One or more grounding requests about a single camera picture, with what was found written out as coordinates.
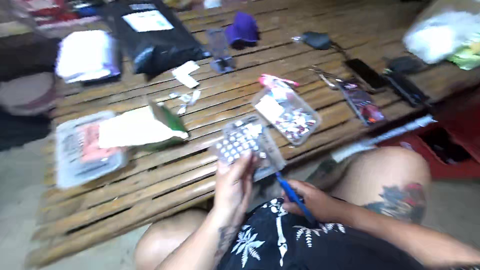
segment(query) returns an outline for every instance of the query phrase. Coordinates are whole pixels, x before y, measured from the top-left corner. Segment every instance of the tattoo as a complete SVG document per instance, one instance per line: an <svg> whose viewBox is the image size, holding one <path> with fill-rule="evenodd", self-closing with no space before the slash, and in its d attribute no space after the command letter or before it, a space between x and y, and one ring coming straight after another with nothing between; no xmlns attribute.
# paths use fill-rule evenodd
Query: tattoo
<svg viewBox="0 0 480 270"><path fill-rule="evenodd" d="M378 214L394 217L398 220L420 224L425 213L425 195L420 184L408 184L400 190L398 186L384 186L380 197L383 202L374 202L364 207Z"/></svg>
<svg viewBox="0 0 480 270"><path fill-rule="evenodd" d="M232 243L233 238L237 236L237 228L232 226L221 227L218 229L218 232L220 233L220 238L218 240L218 246L215 252L216 261L223 257L228 247Z"/></svg>

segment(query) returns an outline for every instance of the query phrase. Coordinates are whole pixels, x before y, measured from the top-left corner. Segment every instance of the purple cloth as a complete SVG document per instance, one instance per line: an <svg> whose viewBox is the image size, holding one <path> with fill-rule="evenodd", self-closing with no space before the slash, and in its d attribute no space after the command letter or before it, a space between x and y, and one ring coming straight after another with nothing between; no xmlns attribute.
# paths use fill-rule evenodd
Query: purple cloth
<svg viewBox="0 0 480 270"><path fill-rule="evenodd" d="M256 42L259 39L257 22L251 15L237 12L233 24L225 29L225 36L230 45L238 40Z"/></svg>

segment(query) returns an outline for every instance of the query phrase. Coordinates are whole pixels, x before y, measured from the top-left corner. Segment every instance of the knee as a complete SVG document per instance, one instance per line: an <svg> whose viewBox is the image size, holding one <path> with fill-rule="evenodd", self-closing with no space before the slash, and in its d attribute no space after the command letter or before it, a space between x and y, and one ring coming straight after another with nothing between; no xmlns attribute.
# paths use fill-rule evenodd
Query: knee
<svg viewBox="0 0 480 270"><path fill-rule="evenodd" d="M154 270L202 224L207 213L189 209L152 224L135 248L137 270Z"/></svg>
<svg viewBox="0 0 480 270"><path fill-rule="evenodd" d="M417 152L403 147L381 147L365 157L369 166L378 166L385 173L404 179L406 183L427 185L431 181L427 161Z"/></svg>

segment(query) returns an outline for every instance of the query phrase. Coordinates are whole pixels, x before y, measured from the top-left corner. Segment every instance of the hand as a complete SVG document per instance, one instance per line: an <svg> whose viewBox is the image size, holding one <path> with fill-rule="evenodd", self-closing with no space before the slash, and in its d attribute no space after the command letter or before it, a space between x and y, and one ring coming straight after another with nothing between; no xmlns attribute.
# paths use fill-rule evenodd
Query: hand
<svg viewBox="0 0 480 270"><path fill-rule="evenodd" d="M252 194L252 177L257 157L246 151L228 166L219 161L216 172L214 211L228 220L241 222Z"/></svg>
<svg viewBox="0 0 480 270"><path fill-rule="evenodd" d="M318 221L341 222L342 217L348 213L349 203L330 197L310 183L297 180L288 180L292 189L303 197L303 203ZM303 216L302 210L295 202L290 202L283 192L283 209L289 213Z"/></svg>

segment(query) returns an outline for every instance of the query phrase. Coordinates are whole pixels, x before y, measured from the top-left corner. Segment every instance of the white plastic bag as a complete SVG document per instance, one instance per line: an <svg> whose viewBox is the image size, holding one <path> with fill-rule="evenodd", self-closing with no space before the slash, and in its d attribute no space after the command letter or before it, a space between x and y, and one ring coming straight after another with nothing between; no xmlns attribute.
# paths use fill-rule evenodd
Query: white plastic bag
<svg viewBox="0 0 480 270"><path fill-rule="evenodd" d="M438 0L407 31L403 43L408 51L428 64L454 54L480 29L478 3Z"/></svg>
<svg viewBox="0 0 480 270"><path fill-rule="evenodd" d="M116 41L102 30L73 32L60 43L55 72L66 83L116 76L115 52Z"/></svg>

